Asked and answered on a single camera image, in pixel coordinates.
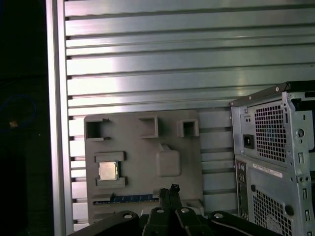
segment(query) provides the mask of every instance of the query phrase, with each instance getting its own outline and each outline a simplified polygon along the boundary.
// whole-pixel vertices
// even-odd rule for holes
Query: blue strip
[[[93,205],[115,204],[115,203],[140,203],[140,202],[156,202],[158,198],[153,198],[152,194],[116,196],[109,201],[95,201]]]

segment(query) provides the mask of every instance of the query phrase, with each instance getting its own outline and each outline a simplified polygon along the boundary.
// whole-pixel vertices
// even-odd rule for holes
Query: horizontal slat
[[[203,191],[234,189],[235,173],[219,173],[203,175]]]
[[[65,22],[65,33],[67,36],[72,36],[159,30],[310,24],[315,22],[314,14],[314,9],[310,8],[70,20]]]
[[[85,168],[85,161],[71,161],[72,169],[82,169]]]
[[[236,97],[221,100],[205,100],[205,101],[185,101],[185,102],[167,102],[167,103],[148,103],[136,105],[121,106],[102,106],[102,107],[86,107],[86,108],[70,108],[69,116],[86,116],[96,114],[110,114],[118,112],[148,112],[163,110],[181,110],[181,109],[202,109],[209,107],[227,107],[229,102],[235,100]]]
[[[296,80],[312,80],[315,67],[271,67],[189,73],[150,74],[119,77],[72,79],[67,81],[68,95],[135,92],[171,89],[216,88],[273,85]]]
[[[69,136],[84,135],[84,120],[73,119],[69,121]]]
[[[232,132],[212,132],[200,134],[201,149],[231,148]]]
[[[84,48],[84,47],[99,47],[99,46],[124,46],[124,45],[142,45],[170,43],[170,42],[194,42],[198,40],[212,40],[217,43],[224,43],[225,41],[234,43],[237,42],[262,42],[259,39],[286,40],[298,38],[304,40],[304,37],[313,36],[315,34],[314,26],[300,26],[300,27],[274,27],[274,28],[254,28],[254,29],[235,29],[235,30],[220,30],[220,31],[198,31],[198,32],[158,32],[154,34],[145,35],[118,35],[105,37],[88,38],[72,38],[66,41],[68,49]]]
[[[85,169],[83,170],[71,170],[71,178],[83,178],[86,176]]]
[[[73,182],[72,183],[72,198],[87,198],[87,183],[86,182]]]
[[[206,161],[201,162],[202,170],[220,170],[220,169],[232,169],[234,167],[233,160],[225,160],[225,161]]]
[[[88,219],[88,203],[73,204],[73,219]]]
[[[214,153],[203,153],[201,154],[201,160],[203,162],[218,161],[218,160],[233,160],[233,152],[214,152]]]
[[[315,54],[311,53],[314,48],[314,46],[288,46],[234,50],[221,49],[205,50],[203,52],[168,52],[128,57],[69,59],[67,61],[67,74],[85,75],[191,68],[310,63],[315,61]]]
[[[204,210],[213,212],[216,210],[234,210],[237,209],[236,193],[214,194],[204,196]]]
[[[77,55],[96,55],[108,53],[131,53],[149,51],[168,51],[184,49],[210,49],[224,47],[252,47],[252,46],[275,46],[275,45],[294,45],[310,44],[315,42],[315,36],[301,37],[279,37],[279,38],[260,38],[260,39],[231,39],[231,40],[202,40],[193,42],[172,42],[172,43],[152,43],[145,45],[118,45],[105,47],[88,47],[67,49],[68,56]]]
[[[81,230],[81,229],[83,229],[83,228],[85,228],[85,227],[88,227],[90,224],[88,224],[88,223],[85,223],[85,224],[74,224],[73,225],[73,229],[74,229],[74,231],[78,231],[78,230]]]
[[[69,107],[156,103],[167,101],[211,100],[224,99],[227,97],[245,96],[266,89],[269,86],[258,86],[234,89],[192,89],[178,91],[156,91],[137,94],[98,95],[93,97],[73,98],[68,101]]]
[[[287,1],[287,0],[81,0],[66,1],[65,16],[87,16],[99,14],[159,12],[159,11],[187,11],[196,9],[220,9],[220,8],[243,8],[243,7],[266,7],[279,5],[303,5],[314,3],[311,0]]]
[[[85,156],[84,140],[70,141],[70,157]]]
[[[230,111],[199,113],[199,128],[220,128],[230,126]]]

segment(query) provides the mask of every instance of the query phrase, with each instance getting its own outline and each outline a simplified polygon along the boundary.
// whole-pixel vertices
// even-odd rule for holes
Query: blue cable
[[[29,96],[26,96],[26,95],[23,95],[23,94],[19,94],[19,95],[14,95],[12,97],[10,97],[8,100],[6,100],[2,106],[0,107],[0,112],[8,105],[8,103],[16,98],[26,98],[28,101],[30,101],[32,104],[33,104],[33,109],[34,109],[34,112],[32,114],[32,116],[24,121],[23,123],[19,124],[17,127],[15,128],[8,128],[8,129],[0,129],[0,133],[2,132],[6,132],[6,131],[10,131],[12,129],[16,129],[16,128],[21,128],[21,127],[25,127],[26,125],[28,125],[29,123],[31,123],[35,117],[36,117],[36,114],[37,114],[37,106],[36,106],[36,103],[33,99],[31,99]]]

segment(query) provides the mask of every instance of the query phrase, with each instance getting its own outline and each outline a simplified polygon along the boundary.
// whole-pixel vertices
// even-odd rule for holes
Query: dark background
[[[46,13],[44,0],[0,0],[2,204],[10,235],[53,235]],[[37,106],[12,96],[29,96]]]

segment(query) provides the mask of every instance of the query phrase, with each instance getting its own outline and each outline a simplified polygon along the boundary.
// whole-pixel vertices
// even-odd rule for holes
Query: metal rack
[[[228,103],[313,79],[313,6],[47,0],[55,235],[87,226],[83,118],[93,114],[198,110],[205,211],[237,213]]]

